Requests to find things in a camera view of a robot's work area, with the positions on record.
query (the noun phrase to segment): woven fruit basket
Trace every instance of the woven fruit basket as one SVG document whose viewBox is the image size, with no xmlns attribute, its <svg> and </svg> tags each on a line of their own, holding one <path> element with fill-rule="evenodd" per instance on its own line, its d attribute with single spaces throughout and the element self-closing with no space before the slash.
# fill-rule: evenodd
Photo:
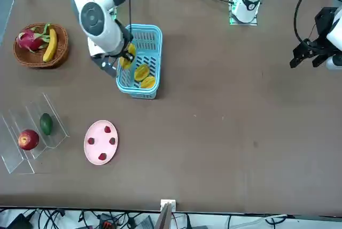
<svg viewBox="0 0 342 229">
<path fill-rule="evenodd" d="M 33 27 L 36 28 L 37 33 L 42 33 L 44 31 L 45 23 L 35 23 L 32 25 L 26 26 L 24 29 L 31 29 Z M 50 27 L 52 27 L 57 34 L 57 49 L 56 52 L 49 62 L 43 61 L 43 56 L 46 51 L 45 49 L 39 49 L 35 51 L 35 53 L 30 52 L 27 49 L 21 48 L 17 41 L 14 40 L 13 44 L 13 53 L 15 58 L 24 66 L 27 67 L 36 67 L 36 68 L 49 68 L 49 67 L 58 67 L 60 66 L 68 56 L 68 35 L 66 33 L 65 28 L 60 25 L 56 25 L 51 23 Z"/>
</svg>

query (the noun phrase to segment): apple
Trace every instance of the apple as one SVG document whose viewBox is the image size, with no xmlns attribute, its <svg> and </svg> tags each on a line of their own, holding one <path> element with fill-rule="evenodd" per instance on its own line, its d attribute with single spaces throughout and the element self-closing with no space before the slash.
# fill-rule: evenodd
<svg viewBox="0 0 342 229">
<path fill-rule="evenodd" d="M 21 149 L 31 150 L 35 148 L 39 143 L 39 135 L 32 129 L 26 129 L 20 133 L 18 138 L 18 144 Z"/>
</svg>

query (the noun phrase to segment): acrylic holder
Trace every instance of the acrylic holder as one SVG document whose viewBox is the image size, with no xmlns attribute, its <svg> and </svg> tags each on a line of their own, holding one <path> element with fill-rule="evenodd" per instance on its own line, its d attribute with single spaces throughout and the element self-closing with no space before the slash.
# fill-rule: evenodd
<svg viewBox="0 0 342 229">
<path fill-rule="evenodd" d="M 48 113 L 53 122 L 49 136 L 40 128 L 40 118 L 44 113 Z M 36 131 L 40 139 L 38 145 L 29 151 L 21 149 L 18 144 L 20 133 L 26 129 Z M 7 116 L 4 114 L 0 116 L 0 154 L 9 173 L 35 173 L 32 162 L 45 151 L 56 148 L 66 137 L 68 133 L 44 93 L 28 104 L 10 109 Z"/>
</svg>

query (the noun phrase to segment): avocado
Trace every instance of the avocado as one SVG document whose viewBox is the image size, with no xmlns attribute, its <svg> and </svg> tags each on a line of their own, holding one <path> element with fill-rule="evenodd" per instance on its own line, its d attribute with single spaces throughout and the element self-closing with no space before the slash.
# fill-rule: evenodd
<svg viewBox="0 0 342 229">
<path fill-rule="evenodd" d="M 43 115 L 41 116 L 40 126 L 45 135 L 49 136 L 51 134 L 53 122 L 51 116 L 48 113 L 43 113 Z"/>
</svg>

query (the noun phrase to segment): basket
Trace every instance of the basket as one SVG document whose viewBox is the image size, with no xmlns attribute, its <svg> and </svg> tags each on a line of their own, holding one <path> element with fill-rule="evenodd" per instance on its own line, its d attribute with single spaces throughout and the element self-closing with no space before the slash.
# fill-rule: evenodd
<svg viewBox="0 0 342 229">
<path fill-rule="evenodd" d="M 35 23 L 32 25 L 26 26 L 24 29 L 31 29 L 36 27 L 37 33 L 42 33 L 44 31 L 45 23 Z M 39 49 L 35 51 L 35 53 L 31 53 L 27 49 L 19 47 L 17 41 L 14 40 L 13 44 L 13 53 L 15 58 L 24 66 L 27 67 L 37 67 L 37 68 L 48 68 L 48 67 L 57 67 L 61 65 L 66 59 L 68 55 L 68 35 L 66 30 L 60 26 L 55 24 L 50 24 L 50 26 L 56 31 L 57 34 L 57 50 L 52 60 L 49 62 L 43 62 L 43 56 L 46 49 Z"/>
<path fill-rule="evenodd" d="M 133 98 L 153 99 L 160 82 L 162 33 L 154 25 L 132 24 L 132 34 L 136 56 L 129 69 L 123 70 L 119 63 L 116 84 L 121 92 L 130 94 Z M 134 80 L 134 71 L 141 64 L 147 64 L 150 76 L 156 78 L 156 83 L 150 89 L 141 89 L 141 83 Z"/>
</svg>

